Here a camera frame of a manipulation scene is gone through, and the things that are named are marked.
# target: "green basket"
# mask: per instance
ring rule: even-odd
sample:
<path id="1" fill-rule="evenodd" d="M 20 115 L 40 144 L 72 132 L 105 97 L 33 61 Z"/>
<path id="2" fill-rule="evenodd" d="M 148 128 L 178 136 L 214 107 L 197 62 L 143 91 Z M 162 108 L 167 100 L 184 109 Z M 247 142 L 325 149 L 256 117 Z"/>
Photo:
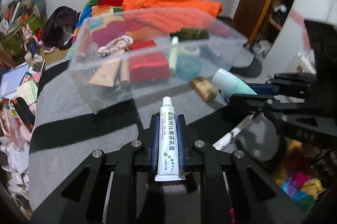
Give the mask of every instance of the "green basket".
<path id="1" fill-rule="evenodd" d="M 16 27 L 16 29 L 6 38 L 1 40 L 2 45 L 8 51 L 8 53 L 14 57 L 24 52 L 22 38 L 22 27 L 29 24 L 30 29 L 33 31 L 33 35 L 36 35 L 36 30 L 43 27 L 43 21 L 41 18 L 36 17 L 34 14 L 29 16 L 26 21 Z"/>

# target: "bunny doll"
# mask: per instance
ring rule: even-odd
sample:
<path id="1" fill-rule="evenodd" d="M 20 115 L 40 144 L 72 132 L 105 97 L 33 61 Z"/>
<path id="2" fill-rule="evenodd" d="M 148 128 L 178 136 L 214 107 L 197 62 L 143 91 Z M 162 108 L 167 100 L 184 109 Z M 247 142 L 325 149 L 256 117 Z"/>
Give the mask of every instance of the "bunny doll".
<path id="1" fill-rule="evenodd" d="M 33 35 L 32 30 L 29 28 L 29 24 L 26 24 L 26 28 L 23 26 L 22 27 L 22 38 L 24 40 L 24 47 L 25 47 L 25 51 L 28 52 L 28 48 L 27 48 L 27 42 L 33 38 L 36 42 L 36 44 L 38 44 L 38 40 L 36 38 L 35 35 Z"/>

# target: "dark clothing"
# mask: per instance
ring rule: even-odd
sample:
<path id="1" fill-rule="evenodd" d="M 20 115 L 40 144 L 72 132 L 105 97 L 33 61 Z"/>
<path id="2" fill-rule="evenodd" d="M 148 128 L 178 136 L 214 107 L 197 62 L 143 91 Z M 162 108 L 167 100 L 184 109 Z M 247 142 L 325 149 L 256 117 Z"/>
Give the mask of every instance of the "dark clothing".
<path id="1" fill-rule="evenodd" d="M 70 48 L 72 39 L 63 43 L 63 25 L 77 25 L 80 15 L 75 10 L 68 7 L 59 7 L 50 16 L 45 26 L 42 28 L 41 40 L 48 48 L 56 46 L 59 48 Z"/>

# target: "orange blanket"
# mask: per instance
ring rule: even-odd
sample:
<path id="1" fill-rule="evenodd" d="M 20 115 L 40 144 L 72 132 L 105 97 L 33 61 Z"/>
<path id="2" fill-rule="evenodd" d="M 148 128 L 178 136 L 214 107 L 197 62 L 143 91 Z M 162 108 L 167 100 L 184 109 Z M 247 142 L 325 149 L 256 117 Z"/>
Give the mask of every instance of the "orange blanket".
<path id="1" fill-rule="evenodd" d="M 183 27 L 207 28 L 222 11 L 220 3 L 206 0 L 124 0 L 123 11 L 141 8 L 158 9 L 141 13 L 125 13 L 125 19 L 135 19 L 148 26 L 163 31 L 165 34 L 175 32 Z"/>

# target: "red box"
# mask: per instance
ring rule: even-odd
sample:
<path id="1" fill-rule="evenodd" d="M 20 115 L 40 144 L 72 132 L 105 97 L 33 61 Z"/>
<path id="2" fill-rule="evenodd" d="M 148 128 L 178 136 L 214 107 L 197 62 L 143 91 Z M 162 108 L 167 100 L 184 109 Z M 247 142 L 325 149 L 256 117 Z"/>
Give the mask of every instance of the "red box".
<path id="1" fill-rule="evenodd" d="M 137 41 L 130 49 L 136 50 L 156 46 L 153 40 Z M 168 79 L 170 77 L 169 61 L 161 52 L 144 54 L 129 59 L 130 80 L 132 83 Z"/>

